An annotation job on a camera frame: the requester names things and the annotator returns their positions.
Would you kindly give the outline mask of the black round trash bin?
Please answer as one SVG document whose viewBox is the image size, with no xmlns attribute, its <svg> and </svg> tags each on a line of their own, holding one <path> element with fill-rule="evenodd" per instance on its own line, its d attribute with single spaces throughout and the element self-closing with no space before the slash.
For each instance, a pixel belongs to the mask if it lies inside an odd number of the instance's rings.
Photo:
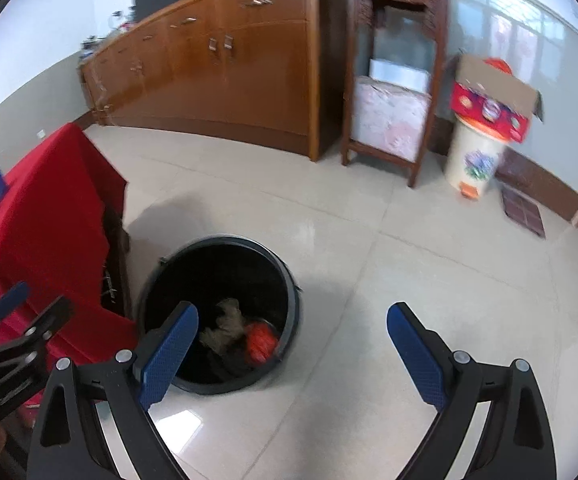
<svg viewBox="0 0 578 480">
<path fill-rule="evenodd" d="M 287 264 L 255 240 L 201 238 L 164 258 L 140 292 L 140 333 L 160 327 L 183 301 L 199 326 L 173 384 L 199 396 L 270 378 L 292 350 L 302 321 L 301 289 Z"/>
</svg>

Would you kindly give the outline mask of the red tablecloth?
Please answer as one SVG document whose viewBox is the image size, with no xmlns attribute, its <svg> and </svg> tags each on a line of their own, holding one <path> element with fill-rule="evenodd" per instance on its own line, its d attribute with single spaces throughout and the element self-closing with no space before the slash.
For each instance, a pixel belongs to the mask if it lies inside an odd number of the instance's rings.
<svg viewBox="0 0 578 480">
<path fill-rule="evenodd" d="M 63 296 L 71 316 L 48 344 L 49 365 L 104 362 L 138 341 L 135 322 L 101 304 L 110 244 L 106 214 L 121 218 L 126 182 L 83 130 L 68 122 L 4 177 L 0 203 L 0 295 L 24 282 L 27 300 L 0 322 L 0 344 L 21 336 Z"/>
</svg>

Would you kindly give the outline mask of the brown floor drain grate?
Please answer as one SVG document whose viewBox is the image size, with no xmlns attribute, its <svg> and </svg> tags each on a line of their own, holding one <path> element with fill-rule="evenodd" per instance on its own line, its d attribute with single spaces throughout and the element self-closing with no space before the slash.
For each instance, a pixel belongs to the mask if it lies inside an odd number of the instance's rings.
<svg viewBox="0 0 578 480">
<path fill-rule="evenodd" d="M 536 204 L 508 186 L 501 188 L 501 198 L 503 210 L 508 219 L 536 234 L 539 238 L 546 237 L 541 213 Z"/>
</svg>

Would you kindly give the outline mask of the cream floral pedal bin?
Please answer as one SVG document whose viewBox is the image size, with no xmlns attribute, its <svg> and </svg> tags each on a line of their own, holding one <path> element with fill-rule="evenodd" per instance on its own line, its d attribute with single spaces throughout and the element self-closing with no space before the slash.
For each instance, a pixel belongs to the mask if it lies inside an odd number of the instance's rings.
<svg viewBox="0 0 578 480">
<path fill-rule="evenodd" d="M 444 177 L 469 200 L 480 200 L 487 192 L 507 142 L 464 118 L 456 118 L 453 139 L 444 167 Z"/>
</svg>

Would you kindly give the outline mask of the long wooden sideboard cabinet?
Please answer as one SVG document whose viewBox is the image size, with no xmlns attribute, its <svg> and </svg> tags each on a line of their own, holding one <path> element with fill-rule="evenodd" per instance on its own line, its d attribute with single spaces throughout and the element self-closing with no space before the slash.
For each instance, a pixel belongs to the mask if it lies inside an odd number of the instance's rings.
<svg viewBox="0 0 578 480">
<path fill-rule="evenodd" d="M 98 124 L 279 148 L 341 136 L 347 0 L 178 0 L 78 66 Z"/>
</svg>

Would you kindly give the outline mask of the open red cardboard box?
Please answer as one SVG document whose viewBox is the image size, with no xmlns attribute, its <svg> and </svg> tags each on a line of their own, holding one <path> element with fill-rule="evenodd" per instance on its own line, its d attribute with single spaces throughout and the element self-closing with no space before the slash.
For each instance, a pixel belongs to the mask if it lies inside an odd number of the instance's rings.
<svg viewBox="0 0 578 480">
<path fill-rule="evenodd" d="M 524 142 L 533 118 L 544 122 L 542 94 L 500 58 L 457 54 L 450 107 L 469 125 L 506 142 Z"/>
</svg>

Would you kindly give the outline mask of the pink floral cushion panel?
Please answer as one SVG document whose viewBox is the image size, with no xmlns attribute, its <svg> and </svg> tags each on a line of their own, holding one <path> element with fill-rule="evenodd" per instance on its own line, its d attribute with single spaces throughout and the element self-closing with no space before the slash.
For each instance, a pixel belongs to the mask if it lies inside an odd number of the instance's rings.
<svg viewBox="0 0 578 480">
<path fill-rule="evenodd" d="M 366 76 L 355 79 L 351 139 L 415 162 L 430 96 Z"/>
</svg>

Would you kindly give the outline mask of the dark carved wooden stand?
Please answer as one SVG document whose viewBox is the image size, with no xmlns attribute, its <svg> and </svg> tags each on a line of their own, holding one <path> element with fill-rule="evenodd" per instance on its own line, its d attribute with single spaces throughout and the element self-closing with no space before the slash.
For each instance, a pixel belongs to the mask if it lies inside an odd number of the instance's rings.
<svg viewBox="0 0 578 480">
<path fill-rule="evenodd" d="M 341 160 L 351 155 L 376 157 L 408 170 L 417 182 L 434 126 L 448 39 L 449 0 L 349 0 L 347 73 Z M 415 162 L 351 139 L 354 88 L 366 76 L 430 96 L 425 132 Z"/>
</svg>

